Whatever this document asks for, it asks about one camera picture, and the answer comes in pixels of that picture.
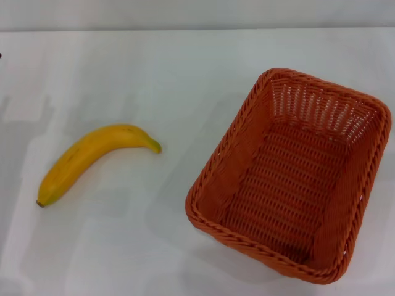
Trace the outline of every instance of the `table surface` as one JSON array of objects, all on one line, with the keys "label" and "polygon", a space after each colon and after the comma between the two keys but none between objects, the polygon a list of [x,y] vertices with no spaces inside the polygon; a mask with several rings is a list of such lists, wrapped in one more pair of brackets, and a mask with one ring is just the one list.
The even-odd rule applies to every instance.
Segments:
[{"label": "table surface", "polygon": [[[395,110],[395,28],[0,33],[0,295],[394,295],[390,136],[347,273],[283,277],[196,230],[185,197],[257,77],[287,67]],[[57,157],[127,122],[163,154],[122,149],[60,201],[35,204]]]}]

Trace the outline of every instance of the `basket rim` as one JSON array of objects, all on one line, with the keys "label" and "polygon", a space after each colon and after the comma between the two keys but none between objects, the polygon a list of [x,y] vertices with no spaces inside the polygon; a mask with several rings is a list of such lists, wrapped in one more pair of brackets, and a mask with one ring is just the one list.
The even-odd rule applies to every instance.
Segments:
[{"label": "basket rim", "polygon": [[[350,216],[352,216],[353,218],[347,232],[346,243],[344,246],[346,254],[343,255],[341,259],[336,262],[336,264],[333,264],[331,267],[326,269],[312,269],[307,265],[296,263],[290,260],[288,257],[276,251],[273,251],[265,245],[262,245],[246,236],[242,236],[237,232],[233,232],[232,230],[223,227],[222,225],[217,224],[211,220],[208,220],[204,217],[204,215],[202,215],[202,213],[198,209],[197,202],[199,198],[199,192],[201,192],[200,189],[203,188],[207,180],[211,178],[211,176],[215,172],[217,165],[226,158],[227,151],[230,148],[230,145],[228,145],[228,143],[232,142],[232,140],[237,137],[237,135],[239,134],[238,127],[242,126],[245,122],[245,118],[243,118],[241,114],[249,110],[249,107],[252,105],[251,102],[258,98],[259,90],[265,87],[266,84],[269,83],[270,79],[276,77],[277,75],[282,78],[287,76],[296,79],[301,83],[316,85],[323,90],[328,87],[336,88],[336,92],[334,93],[339,93],[344,96],[357,99],[358,101],[363,102],[364,104],[367,104],[376,110],[380,110],[382,114],[380,120],[380,129],[377,134],[378,137],[376,141],[372,143],[372,155],[371,157],[367,158],[367,169],[365,170],[364,177],[361,181],[363,186],[360,194],[364,194],[365,198],[363,198],[360,202],[356,203],[355,207],[353,208],[353,212],[350,214]],[[384,103],[382,103],[382,101],[378,100],[373,96],[287,68],[273,68],[267,70],[258,78],[256,84],[254,85],[247,99],[244,101],[244,104],[240,108],[236,118],[233,120],[233,123],[230,125],[219,145],[214,150],[214,153],[211,155],[209,161],[206,163],[205,167],[201,171],[199,177],[193,184],[192,188],[189,190],[186,198],[186,213],[188,219],[192,222],[192,224],[194,224],[195,227],[200,230],[204,231],[204,229],[211,229],[214,230],[216,234],[226,234],[226,236],[230,237],[232,240],[232,243],[227,243],[227,245],[230,247],[234,246],[237,249],[238,243],[243,243],[244,247],[250,247],[258,250],[261,253],[261,258],[266,258],[271,263],[273,263],[274,266],[281,265],[281,268],[287,269],[288,274],[297,272],[297,274],[293,274],[293,276],[297,276],[298,278],[301,278],[305,281],[315,282],[319,284],[327,284],[336,281],[346,271],[352,253],[354,251],[356,237],[362,224],[362,217],[368,202],[370,191],[373,186],[374,178],[378,169],[378,164],[381,160],[384,147],[389,138],[390,127],[391,112],[389,111],[388,107]],[[215,234],[209,234],[220,241],[220,239],[216,237]]]}]

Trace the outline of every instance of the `brown spot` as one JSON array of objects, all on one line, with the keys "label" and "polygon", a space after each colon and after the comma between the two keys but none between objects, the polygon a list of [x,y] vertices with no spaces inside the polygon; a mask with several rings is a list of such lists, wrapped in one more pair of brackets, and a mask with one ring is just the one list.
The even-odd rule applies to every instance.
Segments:
[{"label": "brown spot", "polygon": [[39,202],[38,200],[36,201],[36,203],[37,203],[41,208],[44,207],[44,205],[43,205],[41,202]]}]

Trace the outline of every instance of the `woven basket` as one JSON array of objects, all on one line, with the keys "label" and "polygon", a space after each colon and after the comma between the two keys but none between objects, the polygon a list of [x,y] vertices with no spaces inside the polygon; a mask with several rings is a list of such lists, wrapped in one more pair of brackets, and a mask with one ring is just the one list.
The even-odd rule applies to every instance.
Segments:
[{"label": "woven basket", "polygon": [[190,189],[188,218],[285,276],[334,282],[350,262],[390,128],[372,96],[271,69]]}]

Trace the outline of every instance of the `yellow banana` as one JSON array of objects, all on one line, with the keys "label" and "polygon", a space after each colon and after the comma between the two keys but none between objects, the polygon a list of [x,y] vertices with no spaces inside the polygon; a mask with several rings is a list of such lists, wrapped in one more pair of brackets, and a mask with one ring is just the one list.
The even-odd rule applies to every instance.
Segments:
[{"label": "yellow banana", "polygon": [[82,137],[71,146],[44,177],[38,190],[37,204],[50,205],[60,199],[80,175],[104,154],[126,147],[147,147],[160,153],[160,144],[141,128],[110,125]]}]

